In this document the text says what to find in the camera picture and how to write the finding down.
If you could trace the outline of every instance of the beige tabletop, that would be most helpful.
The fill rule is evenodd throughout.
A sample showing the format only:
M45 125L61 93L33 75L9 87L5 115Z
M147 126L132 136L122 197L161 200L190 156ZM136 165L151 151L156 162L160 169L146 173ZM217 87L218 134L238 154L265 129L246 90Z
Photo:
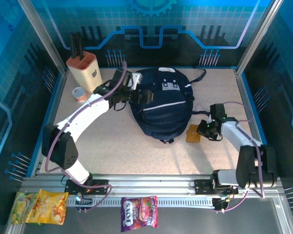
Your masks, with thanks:
M100 69L103 81L113 77L115 69ZM179 69L189 80L197 78L198 69ZM57 111L55 123L70 116L81 104L72 96L78 87L69 75ZM232 69L208 69L202 81L192 85L194 110L209 111L209 106L227 101L241 102ZM240 105L226 104L226 113L237 120L246 119ZM204 115L193 115L188 125L199 124ZM242 126L250 132L247 123ZM97 118L76 142L79 161L91 173L99 174L210 174L217 169L233 169L238 152L227 139L220 142L201 138L200 143L187 143L186 131L173 144L144 135L130 106L116 112L110 109ZM44 161L40 173L44 171Z

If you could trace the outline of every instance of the glass panel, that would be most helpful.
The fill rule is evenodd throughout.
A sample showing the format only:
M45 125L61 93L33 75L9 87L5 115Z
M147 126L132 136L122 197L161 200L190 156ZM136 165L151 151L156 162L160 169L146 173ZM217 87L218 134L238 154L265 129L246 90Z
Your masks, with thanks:
M236 66L270 0L34 0L64 61L81 32L100 67Z
M17 1L0 1L0 233L27 171L57 75Z
M293 202L293 0L284 0L245 75L267 142L276 149L278 174Z

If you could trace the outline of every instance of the backpack strap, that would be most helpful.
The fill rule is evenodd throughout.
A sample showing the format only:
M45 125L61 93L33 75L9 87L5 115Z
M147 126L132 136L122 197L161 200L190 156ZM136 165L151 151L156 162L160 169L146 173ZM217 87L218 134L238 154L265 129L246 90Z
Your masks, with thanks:
M209 116L210 112L208 111L192 111L193 115L207 115Z
M160 140L161 142L163 142L164 144L166 144L167 142L169 144L173 143L174 142L174 139L170 139L170 140Z
M199 82L204 78L204 76L206 75L206 70L205 69L201 69L201 70L204 72L198 78L194 79L193 81L190 81L190 84L194 82Z

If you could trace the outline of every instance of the hols candy bag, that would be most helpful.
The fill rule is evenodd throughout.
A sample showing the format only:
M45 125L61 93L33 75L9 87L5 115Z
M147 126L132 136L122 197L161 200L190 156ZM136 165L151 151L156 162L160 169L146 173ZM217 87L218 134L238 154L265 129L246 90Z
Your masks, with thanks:
M157 197L122 198L122 232L152 226L158 228Z

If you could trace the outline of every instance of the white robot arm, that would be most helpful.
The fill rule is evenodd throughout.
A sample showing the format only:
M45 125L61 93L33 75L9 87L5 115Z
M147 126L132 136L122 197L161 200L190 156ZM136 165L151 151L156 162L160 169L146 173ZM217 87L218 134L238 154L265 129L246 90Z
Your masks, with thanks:
M57 163L80 184L87 184L92 179L91 174L78 161L78 151L75 142L82 132L100 115L119 102L132 101L136 103L149 103L153 94L149 90L137 90L137 84L141 82L142 75L139 73L127 72L126 79L122 86L113 94L102 101L90 105L94 100L106 95L120 80L122 70L116 70L109 86L102 84L91 95L89 100L81 106L70 117L61 121L57 125L46 125L43 132L42 154L47 156L51 143L55 136L67 124L59 138L56 147L53 149L50 160ZM69 120L76 113L80 112L72 123ZM217 170L213 173L217 177L220 186L240 186L241 188L258 188L260 177L263 178L262 187L271 187L276 183L276 165L274 150L272 147L264 146L247 134L233 117L227 117L223 104L210 106L210 116L208 121L202 120L197 132L209 140L218 141L218 136L225 137L233 144L239 152L237 168L234 170ZM258 153L261 156L261 170L258 170Z
M109 82L109 86L106 86L107 83L104 83L96 88L94 94L90 96L86 103L84 103L71 116L55 126L47 124L44 128L42 154L45 156L48 155L55 136L61 129L65 129L52 151L50 161L58 164L71 176L71 178L80 184L85 184L91 178L91 174L78 160L78 151L75 145L75 142L83 131L100 115L104 114L119 102L130 100L137 103L149 103L152 100L153 95L151 91L141 91L136 89L137 84L142 80L142 75L140 73L126 71L122 85L120 85L114 93L91 105L93 101L107 94L117 84L122 72L122 69L117 69L113 79ZM70 119L77 113L78 115L74 118L72 123L70 123Z
M272 187L276 184L276 163L274 148L263 145L240 126L234 117L228 117L223 104L210 106L208 121L202 120L197 132L212 141L224 137L239 152L236 169L214 172L219 185L241 188Z

